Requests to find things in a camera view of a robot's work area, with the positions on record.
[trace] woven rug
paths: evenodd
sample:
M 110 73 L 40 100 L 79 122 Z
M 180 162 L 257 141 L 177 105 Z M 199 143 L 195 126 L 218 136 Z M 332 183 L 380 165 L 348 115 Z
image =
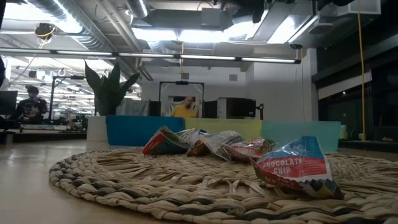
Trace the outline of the woven rug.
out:
M 398 162 L 329 154 L 344 200 L 319 200 L 261 182 L 250 164 L 144 156 L 140 150 L 77 154 L 50 169 L 69 194 L 166 220 L 194 223 L 398 223 Z

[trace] green leaves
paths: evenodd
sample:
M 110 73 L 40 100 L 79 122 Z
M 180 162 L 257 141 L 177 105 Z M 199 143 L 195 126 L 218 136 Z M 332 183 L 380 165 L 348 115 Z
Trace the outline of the green leaves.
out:
M 126 82 L 120 83 L 120 67 L 116 63 L 109 78 L 100 76 L 86 63 L 86 79 L 95 95 L 95 108 L 101 116 L 116 114 L 116 108 L 126 96 L 127 90 L 135 84 L 139 73 L 132 75 Z

